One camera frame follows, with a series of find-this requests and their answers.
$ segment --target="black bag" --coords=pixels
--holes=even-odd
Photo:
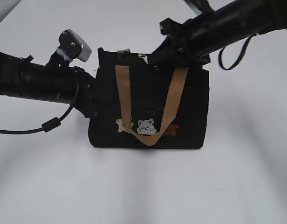
[[[189,68],[174,121],[153,146],[130,134],[121,115],[116,65],[129,66],[131,91],[130,127],[138,134],[153,135],[160,130],[165,102],[175,66],[153,67],[139,54],[98,50],[100,68],[96,82],[103,95],[95,119],[90,120],[89,140],[95,147],[200,149],[206,132],[209,102],[209,72],[201,66]]]

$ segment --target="cable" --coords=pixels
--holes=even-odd
[[[242,59],[243,59],[243,57],[244,57],[244,55],[245,55],[245,53],[246,53],[246,50],[247,50],[247,47],[248,47],[249,42],[250,42],[251,39],[252,39],[253,37],[255,37],[256,35],[257,35],[257,34],[254,34],[254,35],[252,35],[252,36],[250,36],[250,37],[247,38],[247,40],[245,41],[245,43],[244,43],[244,45],[243,45],[243,47],[242,47],[242,50],[241,50],[241,53],[240,53],[238,59],[237,59],[236,62],[235,62],[230,68],[228,68],[228,69],[225,68],[224,65],[223,65],[223,63],[222,63],[222,53],[223,53],[223,51],[226,49],[226,47],[224,47],[224,48],[219,52],[219,66],[220,66],[220,68],[222,68],[223,70],[229,71],[229,70],[232,70],[232,69],[234,69],[235,67],[237,67],[238,64],[240,64],[240,62],[242,61]]]
[[[53,118],[49,120],[48,122],[42,124],[41,128],[33,129],[33,130],[27,130],[27,131],[8,131],[8,130],[0,130],[0,134],[33,134],[33,133],[39,133],[39,132],[49,132],[56,127],[61,125],[61,121],[63,121],[72,111],[74,104],[76,103],[78,93],[79,93],[79,78],[77,76],[77,71],[74,71],[74,76],[76,80],[76,91],[74,98],[69,106],[69,108],[66,110],[66,112],[60,117],[60,118]]]

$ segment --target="tan strap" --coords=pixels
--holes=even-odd
[[[168,90],[160,131],[154,135],[145,136],[135,133],[130,127],[131,119],[131,90],[129,66],[116,66],[116,82],[121,102],[122,119],[130,134],[134,135],[143,144],[153,146],[157,143],[165,130],[176,118],[181,101],[188,68],[176,67]]]

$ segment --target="bear embroidery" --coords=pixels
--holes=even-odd
[[[123,131],[124,131],[124,132],[128,132],[128,129],[127,129],[127,127],[125,126],[123,119],[117,119],[117,120],[116,120],[116,123],[117,123],[117,125],[119,126],[119,129],[118,129],[117,132],[119,132],[119,133],[121,133],[121,132],[123,132]],[[133,126],[134,126],[134,123],[132,122],[132,116],[131,116],[130,123],[129,123],[129,127],[130,127],[130,128],[133,128]]]
[[[154,119],[139,120],[138,121],[139,127],[137,128],[137,133],[144,134],[144,135],[156,134],[157,130],[153,124],[154,124]]]
[[[179,129],[179,125],[176,124],[170,124],[166,131],[164,132],[164,136],[170,135],[170,136],[176,136],[177,130]]]

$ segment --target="black cylinder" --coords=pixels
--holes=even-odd
[[[287,14],[278,15],[284,5],[287,0],[236,0],[189,20],[184,23],[189,49],[199,58],[253,34],[287,28]]]
[[[71,68],[43,66],[10,57],[0,60],[0,95],[70,104],[76,90]]]

